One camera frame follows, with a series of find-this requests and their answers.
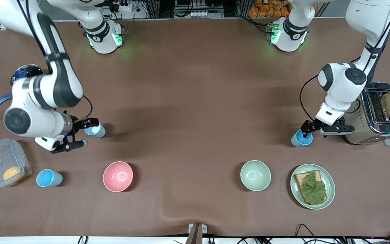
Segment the toaster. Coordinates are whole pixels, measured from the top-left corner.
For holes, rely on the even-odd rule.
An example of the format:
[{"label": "toaster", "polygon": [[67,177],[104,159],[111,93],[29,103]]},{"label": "toaster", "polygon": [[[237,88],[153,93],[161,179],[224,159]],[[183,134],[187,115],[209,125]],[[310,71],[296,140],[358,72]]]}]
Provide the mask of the toaster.
[{"label": "toaster", "polygon": [[359,101],[344,114],[345,123],[354,127],[354,132],[345,136],[348,142],[368,145],[383,141],[384,145],[390,145],[390,118],[381,103],[382,96],[389,92],[390,84],[385,82],[370,82],[365,86]]}]

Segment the table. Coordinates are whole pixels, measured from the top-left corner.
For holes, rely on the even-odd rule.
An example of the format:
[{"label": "table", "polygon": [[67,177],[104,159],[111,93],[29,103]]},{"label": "table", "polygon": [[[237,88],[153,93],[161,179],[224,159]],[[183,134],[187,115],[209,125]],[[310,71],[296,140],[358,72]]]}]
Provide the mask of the table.
[{"label": "table", "polygon": [[[124,48],[109,55],[90,49],[76,23],[57,27],[108,137],[80,132],[87,148],[53,155],[7,131],[2,105],[0,139],[22,144],[33,173],[0,188],[0,236],[175,235],[192,222],[222,236],[290,236],[299,223],[319,236],[390,235],[390,147],[317,134],[309,147],[290,143],[307,119],[302,84],[326,63],[362,52],[365,39],[344,19],[314,20],[293,53],[267,46],[244,20],[136,21]],[[34,40],[1,31],[0,96],[27,63],[45,66]],[[390,83],[390,39],[374,80]],[[305,88],[310,114],[324,96],[316,81]],[[68,111],[83,116],[88,109],[82,100]],[[272,171],[262,192],[240,182],[240,167],[251,159]],[[111,193],[102,173],[120,160],[132,165],[135,179],[127,191]],[[305,163],[324,167],[335,181],[335,199],[324,210],[305,209],[291,195],[291,173]],[[63,173],[63,185],[38,187],[44,168]]]}]

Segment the container lid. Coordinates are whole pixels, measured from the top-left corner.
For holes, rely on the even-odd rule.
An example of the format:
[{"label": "container lid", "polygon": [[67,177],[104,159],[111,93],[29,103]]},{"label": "container lid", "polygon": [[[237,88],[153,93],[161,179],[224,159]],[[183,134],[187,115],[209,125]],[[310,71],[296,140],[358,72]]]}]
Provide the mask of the container lid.
[{"label": "container lid", "polygon": [[[10,138],[0,140],[0,187],[15,182],[21,175],[25,174],[25,155],[19,144]],[[4,179],[4,173],[12,170]]]}]

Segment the plastic container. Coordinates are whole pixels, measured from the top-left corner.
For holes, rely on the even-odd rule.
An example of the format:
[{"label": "plastic container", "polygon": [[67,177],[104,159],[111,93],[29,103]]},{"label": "plastic container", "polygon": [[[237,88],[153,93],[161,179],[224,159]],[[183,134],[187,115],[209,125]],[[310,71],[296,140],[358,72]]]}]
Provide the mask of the plastic container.
[{"label": "plastic container", "polygon": [[10,186],[30,174],[22,146],[10,138],[0,140],[0,187]]}]

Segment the cup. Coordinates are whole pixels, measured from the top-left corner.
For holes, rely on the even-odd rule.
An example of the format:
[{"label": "cup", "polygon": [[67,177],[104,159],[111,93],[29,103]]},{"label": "cup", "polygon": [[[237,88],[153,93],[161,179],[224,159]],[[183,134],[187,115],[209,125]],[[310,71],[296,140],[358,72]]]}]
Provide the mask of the cup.
[{"label": "cup", "polygon": [[291,144],[295,147],[303,147],[311,144],[312,142],[312,133],[309,133],[306,138],[303,137],[303,132],[301,129],[294,133],[293,137],[291,137]]},{"label": "cup", "polygon": [[101,138],[101,137],[105,136],[106,130],[102,126],[102,124],[99,122],[99,126],[93,126],[93,127],[87,128],[87,129],[85,129],[85,133],[89,136]]},{"label": "cup", "polygon": [[51,169],[44,169],[37,175],[36,183],[39,187],[56,186],[61,184],[62,175]]}]

